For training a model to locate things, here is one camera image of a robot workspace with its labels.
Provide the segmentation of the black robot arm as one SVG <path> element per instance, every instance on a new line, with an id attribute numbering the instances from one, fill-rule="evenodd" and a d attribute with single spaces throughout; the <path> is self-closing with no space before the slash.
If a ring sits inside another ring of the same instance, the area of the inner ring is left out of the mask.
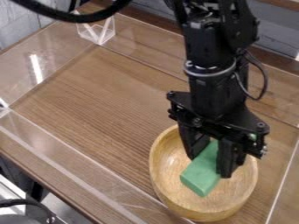
<path id="1" fill-rule="evenodd" d="M 247 0 L 164 0 L 181 29 L 189 90 L 171 91 L 169 117 L 177 122 L 188 158 L 217 141 L 216 173 L 228 179 L 248 155 L 267 152 L 267 123 L 249 111 L 248 67 L 260 62 L 248 52 L 259 21 Z"/>

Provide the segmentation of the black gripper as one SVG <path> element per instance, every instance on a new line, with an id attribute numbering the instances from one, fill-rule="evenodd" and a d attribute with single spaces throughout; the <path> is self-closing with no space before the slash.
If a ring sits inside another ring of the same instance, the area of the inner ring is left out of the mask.
<path id="1" fill-rule="evenodd" d="M 268 125 L 247 107 L 248 70 L 185 71 L 189 90 L 171 91 L 169 117 L 177 122 L 184 151 L 193 160 L 219 141 L 216 173 L 229 179 L 245 156 L 261 158 Z"/>

